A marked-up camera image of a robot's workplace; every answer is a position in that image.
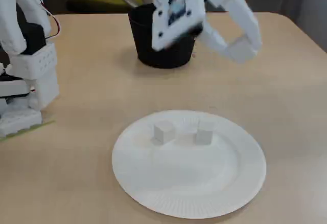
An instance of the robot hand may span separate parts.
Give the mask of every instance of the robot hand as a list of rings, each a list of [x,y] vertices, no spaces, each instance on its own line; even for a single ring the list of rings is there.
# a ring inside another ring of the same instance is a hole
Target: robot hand
[[[243,29],[244,35],[228,44],[206,20],[204,0],[154,0],[152,48],[159,51],[184,35],[192,35],[209,48],[238,63],[254,58],[261,48],[259,24],[245,0],[207,0],[222,7]]]
[[[46,36],[51,31],[48,16],[40,0],[0,0],[0,45],[10,55],[18,55],[26,49],[26,42],[18,25],[16,3],[23,10],[27,22],[41,25]]]

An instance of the plate rim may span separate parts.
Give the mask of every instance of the plate rim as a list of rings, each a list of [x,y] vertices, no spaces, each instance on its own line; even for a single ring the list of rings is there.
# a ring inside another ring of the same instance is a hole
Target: plate rim
[[[192,216],[192,217],[188,217],[188,216],[182,216],[182,215],[175,215],[175,214],[168,214],[168,213],[165,213],[164,211],[158,209],[158,208],[155,208],[154,206],[146,206],[144,204],[142,204],[138,199],[135,198],[135,196],[132,196],[129,194],[128,190],[125,189],[125,187],[123,186],[123,184],[121,184],[121,182],[119,181],[119,177],[117,176],[117,173],[115,171],[115,166],[114,166],[114,152],[115,152],[115,149],[116,149],[116,145],[118,144],[119,140],[122,138],[122,136],[126,133],[126,131],[128,131],[130,128],[133,127],[133,125],[135,125],[136,123],[138,122],[142,122],[143,120],[146,120],[146,119],[149,119],[150,117],[152,116],[158,116],[160,114],[166,114],[166,113],[193,113],[193,114],[198,114],[198,115],[202,115],[202,116],[214,116],[216,118],[219,118],[219,119],[224,119],[226,120],[226,122],[229,122],[229,123],[232,123],[234,126],[238,127],[239,129],[241,129],[244,133],[246,133],[248,136],[250,136],[253,141],[256,143],[257,147],[258,147],[258,150],[259,152],[262,154],[262,163],[263,163],[263,172],[262,172],[262,175],[260,177],[260,179],[258,180],[258,184],[256,185],[256,187],[253,187],[253,190],[251,193],[248,194],[248,197],[243,199],[243,201],[240,201],[239,204],[237,205],[233,205],[232,207],[228,207],[226,209],[223,209],[221,210],[220,212],[215,212],[213,213],[212,215],[201,215],[201,216]],[[215,217],[219,217],[219,216],[223,216],[223,215],[226,215],[226,214],[229,214],[229,213],[232,213],[244,206],[246,206],[247,204],[249,204],[256,196],[257,194],[260,192],[260,190],[262,189],[263,187],[263,184],[265,182],[265,179],[266,179],[266,174],[267,174],[267,162],[266,162],[266,157],[265,157],[265,154],[260,146],[260,144],[257,142],[257,140],[250,134],[248,133],[242,126],[238,125],[237,123],[231,121],[230,119],[227,119],[225,117],[222,117],[220,115],[216,115],[216,114],[210,114],[210,113],[207,113],[207,112],[203,112],[203,111],[197,111],[197,110],[163,110],[163,111],[158,111],[158,112],[155,112],[155,113],[151,113],[149,115],[146,115],[140,119],[137,119],[133,122],[131,122],[121,133],[120,135],[118,136],[115,144],[114,144],[114,147],[112,149],[112,157],[111,157],[111,164],[112,164],[112,169],[113,169],[113,173],[114,173],[114,176],[118,182],[118,184],[120,185],[120,187],[124,190],[124,192],[129,195],[134,201],[136,201],[137,203],[139,203],[140,205],[144,206],[145,208],[149,209],[149,210],[152,210],[154,212],[157,212],[157,213],[160,213],[160,214],[163,214],[163,215],[167,215],[167,216],[173,216],[173,217],[177,217],[177,218],[184,218],[184,219],[208,219],[208,218],[215,218]]]

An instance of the small white block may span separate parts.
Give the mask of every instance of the small white block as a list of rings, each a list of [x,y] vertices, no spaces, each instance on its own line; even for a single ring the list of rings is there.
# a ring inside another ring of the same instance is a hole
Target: small white block
[[[196,144],[210,145],[213,140],[214,123],[210,121],[199,121],[196,134]]]
[[[41,112],[32,109],[8,111],[0,119],[0,138],[41,124]]]
[[[154,137],[161,143],[167,143],[175,139],[176,129],[168,121],[161,121],[154,125]]]

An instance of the wooden table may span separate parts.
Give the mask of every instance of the wooden table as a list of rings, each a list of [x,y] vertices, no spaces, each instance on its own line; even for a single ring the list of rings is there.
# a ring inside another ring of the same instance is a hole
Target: wooden table
[[[175,70],[142,65],[126,15],[62,15],[55,123],[0,144],[0,223],[322,224],[327,222],[327,55],[285,17],[259,13],[263,49],[238,65],[197,43]],[[224,14],[210,22],[227,38]],[[167,109],[207,111],[261,144],[267,179],[243,209],[209,220],[154,213],[118,185],[111,150],[133,121]]]

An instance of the white plastic bracket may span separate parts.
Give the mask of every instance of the white plastic bracket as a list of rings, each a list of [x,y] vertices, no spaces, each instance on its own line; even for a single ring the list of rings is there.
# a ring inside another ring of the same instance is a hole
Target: white plastic bracket
[[[204,0],[178,0],[182,5],[185,3],[186,12],[169,25],[171,5],[167,1],[155,0],[159,7],[153,13],[152,48],[157,51],[167,48],[189,30],[202,25],[205,20]]]
[[[11,67],[9,75],[28,80],[36,80],[57,65],[55,44],[50,42],[33,55],[9,55]]]

